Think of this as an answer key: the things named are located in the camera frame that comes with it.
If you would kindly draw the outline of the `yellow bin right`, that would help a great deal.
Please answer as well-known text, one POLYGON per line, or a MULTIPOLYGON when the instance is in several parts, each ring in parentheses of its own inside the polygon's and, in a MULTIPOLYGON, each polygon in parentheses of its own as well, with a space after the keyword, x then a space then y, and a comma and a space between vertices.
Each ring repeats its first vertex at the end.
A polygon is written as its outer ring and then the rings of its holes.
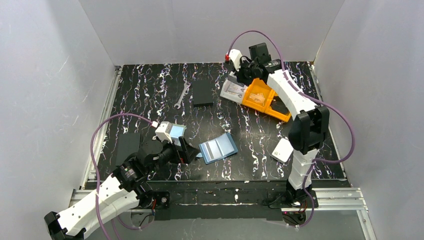
POLYGON ((286 105, 277 95, 266 100, 264 113, 285 123, 289 122, 292 116, 286 105))

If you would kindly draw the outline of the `yellow bin middle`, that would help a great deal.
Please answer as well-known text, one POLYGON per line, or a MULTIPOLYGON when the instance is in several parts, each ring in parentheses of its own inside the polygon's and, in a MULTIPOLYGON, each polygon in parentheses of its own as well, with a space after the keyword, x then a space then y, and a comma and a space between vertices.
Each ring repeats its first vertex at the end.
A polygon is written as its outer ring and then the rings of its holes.
POLYGON ((276 92, 262 79, 255 78, 245 90, 241 104, 270 115, 272 112, 271 104, 276 96, 276 92))

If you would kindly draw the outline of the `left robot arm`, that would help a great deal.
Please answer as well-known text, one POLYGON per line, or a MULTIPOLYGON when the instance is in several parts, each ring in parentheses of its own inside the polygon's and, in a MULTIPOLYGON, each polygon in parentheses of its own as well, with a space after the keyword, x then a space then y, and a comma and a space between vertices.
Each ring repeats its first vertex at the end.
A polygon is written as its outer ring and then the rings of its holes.
POLYGON ((170 193, 154 190, 149 178, 164 165, 189 164, 200 153, 183 137, 177 141, 152 139, 141 143, 138 151, 131 153, 95 190, 65 210, 46 214, 44 221, 51 239, 84 240, 106 222, 136 207, 149 209, 152 214, 156 209, 167 209, 170 193))

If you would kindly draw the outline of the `black flat plate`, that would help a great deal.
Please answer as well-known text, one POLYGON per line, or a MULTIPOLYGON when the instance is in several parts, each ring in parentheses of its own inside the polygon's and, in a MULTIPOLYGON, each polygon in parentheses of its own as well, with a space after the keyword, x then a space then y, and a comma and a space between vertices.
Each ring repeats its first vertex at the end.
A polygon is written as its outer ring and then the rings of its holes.
POLYGON ((118 167, 124 163, 128 156, 137 153, 143 137, 140 133, 123 133, 117 138, 117 152, 115 165, 118 167))

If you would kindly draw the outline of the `aluminium frame rail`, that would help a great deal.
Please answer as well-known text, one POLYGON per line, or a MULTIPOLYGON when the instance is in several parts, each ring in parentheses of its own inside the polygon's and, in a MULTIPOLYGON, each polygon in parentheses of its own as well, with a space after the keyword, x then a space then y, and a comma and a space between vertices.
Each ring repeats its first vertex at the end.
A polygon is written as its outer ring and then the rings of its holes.
MULTIPOLYGON (((108 90, 106 102, 101 113, 101 118, 99 123, 100 125, 102 124, 103 121, 108 119, 112 113, 112 108, 114 105, 115 96, 119 86, 119 81, 121 79, 122 71, 123 71, 123 67, 121 65, 115 66, 114 77, 112 79, 110 88, 108 90)), ((101 151, 103 149, 103 142, 106 136, 106 132, 107 132, 107 125, 105 124, 101 126, 97 132, 94 133, 92 145, 91 145, 91 142, 89 142, 89 150, 92 151, 93 155, 91 155, 91 152, 89 152, 88 163, 84 169, 82 182, 79 186, 79 189, 73 190, 72 197, 69 203, 70 206, 74 203, 74 200, 76 200, 77 192, 88 190, 88 187, 92 187, 92 186, 96 187, 97 180, 100 181, 101 179, 100 173, 96 172, 96 169, 99 171, 98 162, 99 162, 101 151)))

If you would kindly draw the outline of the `yellow bin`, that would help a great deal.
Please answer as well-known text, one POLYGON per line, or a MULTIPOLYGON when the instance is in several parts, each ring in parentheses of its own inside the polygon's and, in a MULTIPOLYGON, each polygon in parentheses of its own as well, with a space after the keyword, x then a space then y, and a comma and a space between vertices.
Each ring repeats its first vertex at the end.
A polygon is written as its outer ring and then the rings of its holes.
POLYGON ((276 96, 276 92, 262 79, 255 78, 245 90, 241 104, 270 115, 272 112, 271 104, 276 96))
POLYGON ((266 100, 264 113, 285 123, 289 122, 292 116, 286 105, 277 95, 266 100))

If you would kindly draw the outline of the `white square box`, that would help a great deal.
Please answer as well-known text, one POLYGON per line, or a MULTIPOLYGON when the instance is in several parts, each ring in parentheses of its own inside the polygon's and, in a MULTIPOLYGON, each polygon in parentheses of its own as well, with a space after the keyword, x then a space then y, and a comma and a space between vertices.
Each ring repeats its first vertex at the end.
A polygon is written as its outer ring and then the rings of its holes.
POLYGON ((286 163, 293 153, 293 147, 288 139, 281 138, 271 153, 271 156, 280 163, 286 163))

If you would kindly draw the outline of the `white storage bin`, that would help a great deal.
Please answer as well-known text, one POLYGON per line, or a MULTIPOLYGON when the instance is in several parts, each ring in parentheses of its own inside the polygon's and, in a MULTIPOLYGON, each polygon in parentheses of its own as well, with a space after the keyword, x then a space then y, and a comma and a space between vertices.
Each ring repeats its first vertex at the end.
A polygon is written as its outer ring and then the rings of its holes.
POLYGON ((229 74, 222 85, 220 97, 241 105, 247 88, 245 84, 237 82, 234 75, 229 74))

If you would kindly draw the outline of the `silver wrench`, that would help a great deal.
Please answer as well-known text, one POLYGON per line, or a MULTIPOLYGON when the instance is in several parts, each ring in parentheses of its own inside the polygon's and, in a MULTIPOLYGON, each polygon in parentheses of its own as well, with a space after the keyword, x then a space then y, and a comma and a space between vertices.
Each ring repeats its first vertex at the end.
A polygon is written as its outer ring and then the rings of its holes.
POLYGON ((190 82, 185 82, 184 83, 182 93, 180 94, 180 96, 178 98, 178 101, 173 106, 175 109, 177 109, 177 110, 180 109, 181 104, 182 104, 182 101, 183 101, 183 98, 184 98, 185 94, 187 93, 187 90, 189 89, 190 86, 191 86, 191 83, 190 82))

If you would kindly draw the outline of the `black flat box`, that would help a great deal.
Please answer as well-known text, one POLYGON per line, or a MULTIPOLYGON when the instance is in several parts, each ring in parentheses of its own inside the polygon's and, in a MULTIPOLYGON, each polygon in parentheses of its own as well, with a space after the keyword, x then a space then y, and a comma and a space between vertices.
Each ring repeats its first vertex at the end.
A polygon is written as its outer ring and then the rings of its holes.
POLYGON ((213 105, 212 84, 209 80, 197 80, 191 86, 194 107, 211 107, 213 105))

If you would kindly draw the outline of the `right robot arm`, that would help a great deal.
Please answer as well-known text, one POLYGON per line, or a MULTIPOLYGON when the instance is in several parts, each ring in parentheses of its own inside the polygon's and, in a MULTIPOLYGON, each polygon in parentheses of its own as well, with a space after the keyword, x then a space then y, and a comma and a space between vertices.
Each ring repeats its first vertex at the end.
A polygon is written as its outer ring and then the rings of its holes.
POLYGON ((311 167, 322 147, 329 128, 330 111, 318 106, 291 78, 280 59, 272 59, 267 45, 260 43, 249 47, 250 57, 239 50, 228 51, 226 59, 232 61, 236 79, 251 85, 259 78, 270 87, 288 109, 293 123, 288 140, 293 148, 292 169, 288 177, 295 191, 311 185, 311 167))

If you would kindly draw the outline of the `blue leather card holder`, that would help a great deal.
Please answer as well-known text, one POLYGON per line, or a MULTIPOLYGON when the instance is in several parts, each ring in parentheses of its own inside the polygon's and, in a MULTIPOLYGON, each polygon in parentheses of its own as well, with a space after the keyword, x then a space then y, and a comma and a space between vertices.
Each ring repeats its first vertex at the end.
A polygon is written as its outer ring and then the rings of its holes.
POLYGON ((199 150, 200 153, 195 157, 203 159, 206 165, 223 160, 239 151, 229 132, 199 144, 199 150))

